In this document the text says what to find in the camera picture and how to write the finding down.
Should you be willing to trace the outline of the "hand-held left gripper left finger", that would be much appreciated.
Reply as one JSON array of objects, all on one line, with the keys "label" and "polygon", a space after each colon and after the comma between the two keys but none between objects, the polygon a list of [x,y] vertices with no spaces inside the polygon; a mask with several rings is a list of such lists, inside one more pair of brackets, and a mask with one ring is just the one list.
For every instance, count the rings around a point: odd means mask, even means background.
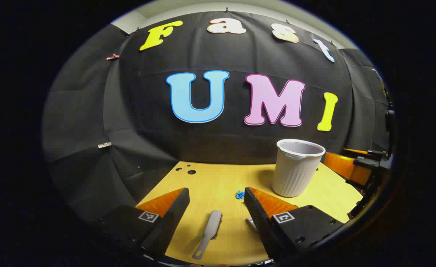
[{"label": "hand-held left gripper left finger", "polygon": [[136,207],[121,205],[98,218],[98,233],[128,252],[163,257],[189,203],[189,189],[180,188]]}]

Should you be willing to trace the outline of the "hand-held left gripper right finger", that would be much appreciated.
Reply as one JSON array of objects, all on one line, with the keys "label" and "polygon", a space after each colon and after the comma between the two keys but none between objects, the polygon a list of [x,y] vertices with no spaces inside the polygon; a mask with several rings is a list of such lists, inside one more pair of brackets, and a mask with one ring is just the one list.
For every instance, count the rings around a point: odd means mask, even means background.
[{"label": "hand-held left gripper right finger", "polygon": [[244,203],[275,261],[306,252],[343,225],[313,205],[298,207],[253,187],[245,188]]}]

